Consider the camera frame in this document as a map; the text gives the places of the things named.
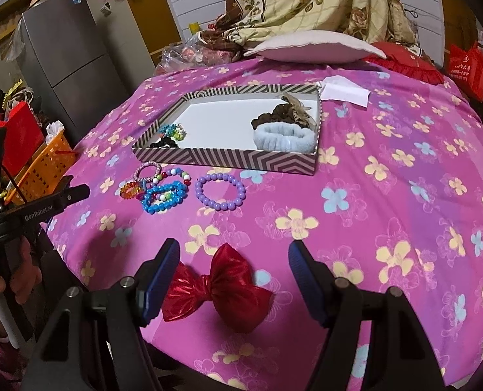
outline red paper bag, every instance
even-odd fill
[[[477,42],[468,51],[452,44],[448,73],[466,95],[483,100],[483,53],[477,48]]]
[[[0,127],[2,126],[6,127],[2,165],[11,176],[16,176],[42,145],[44,135],[25,101],[21,101],[11,110],[7,121],[0,120]]]

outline striped box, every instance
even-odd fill
[[[191,99],[228,94],[279,94],[285,92],[291,94],[315,94],[318,97],[318,104],[321,110],[319,91],[316,85],[247,85],[211,88],[210,90],[184,94],[154,121],[131,148],[141,162],[154,161],[172,165],[219,166],[313,175],[318,159],[320,121],[318,122],[315,151],[312,154],[232,149],[153,149],[148,146],[148,143],[157,134],[158,129],[163,124],[174,123],[182,111],[185,110],[184,105]]]

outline red pillow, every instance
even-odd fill
[[[386,60],[377,56],[368,56],[365,58],[366,61],[401,73],[409,78],[422,80],[431,85],[444,83],[443,74],[435,66],[417,57],[401,44],[382,41],[372,45],[383,50],[386,54]]]

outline white pillow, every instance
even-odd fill
[[[246,56],[259,54],[267,59],[297,63],[343,64],[376,55],[386,59],[379,48],[332,31],[300,31],[269,38]]]

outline black scrunchie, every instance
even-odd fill
[[[152,149],[159,149],[159,148],[170,148],[170,149],[177,149],[178,144],[174,142],[174,140],[171,137],[163,137],[158,141],[157,143],[152,143],[149,147]]]

